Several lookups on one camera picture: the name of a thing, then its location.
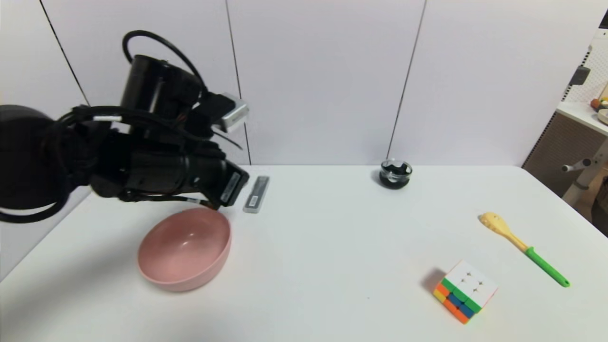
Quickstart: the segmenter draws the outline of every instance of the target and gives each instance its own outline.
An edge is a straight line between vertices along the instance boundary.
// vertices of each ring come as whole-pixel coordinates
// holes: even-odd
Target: rubik's cube
[[[433,295],[460,322],[466,324],[488,303],[496,284],[465,261],[461,261],[437,284]]]

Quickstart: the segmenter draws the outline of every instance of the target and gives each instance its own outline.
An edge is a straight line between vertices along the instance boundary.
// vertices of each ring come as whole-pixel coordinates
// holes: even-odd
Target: robotic arm
[[[128,41],[138,36],[167,46],[192,74],[166,61],[131,57]],[[210,92],[188,58],[154,33],[129,32],[122,44],[131,70],[120,106],[75,107],[57,121],[31,108],[0,106],[0,208],[48,207],[32,215],[0,212],[1,221],[44,220],[76,187],[88,185],[122,201],[191,201],[213,209],[234,204],[249,175],[210,138],[221,136],[212,127],[228,133],[244,122],[247,105]],[[111,128],[112,122],[130,125],[129,133]],[[207,200],[178,196],[188,192]]]

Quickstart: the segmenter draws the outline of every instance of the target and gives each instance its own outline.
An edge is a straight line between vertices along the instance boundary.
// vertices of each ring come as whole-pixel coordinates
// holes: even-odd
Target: blue cube tile
[[[450,295],[447,297],[450,302],[452,302],[452,304],[454,304],[454,306],[456,307],[460,307],[462,305],[462,302],[460,301],[460,299],[456,298],[456,296],[454,296],[453,293],[450,293]]]
[[[467,318],[471,318],[471,317],[473,317],[473,315],[475,315],[475,312],[473,310],[471,310],[466,305],[461,305],[461,306],[458,307],[458,309],[460,310],[460,312],[462,312],[463,314],[465,314],[465,316]]]

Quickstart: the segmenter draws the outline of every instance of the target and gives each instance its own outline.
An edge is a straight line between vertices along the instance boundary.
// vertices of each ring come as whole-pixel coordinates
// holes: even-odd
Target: pink bowl
[[[189,209],[152,228],[139,246],[137,266],[144,278],[164,290],[192,290],[219,273],[230,240],[225,216],[211,209]]]

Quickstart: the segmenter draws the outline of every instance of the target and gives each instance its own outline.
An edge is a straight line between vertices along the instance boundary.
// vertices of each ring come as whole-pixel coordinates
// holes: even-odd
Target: green cube tile
[[[466,302],[467,300],[469,300],[469,297],[464,292],[462,292],[459,288],[455,288],[454,291],[452,291],[452,293],[461,302]]]
[[[454,289],[456,288],[456,285],[452,284],[449,280],[447,280],[446,278],[443,278],[443,280],[441,280],[441,284],[443,286],[446,287],[446,289],[450,292],[453,292]]]
[[[465,305],[475,313],[478,313],[482,309],[482,307],[477,305],[477,303],[472,301],[470,298],[465,301]]]

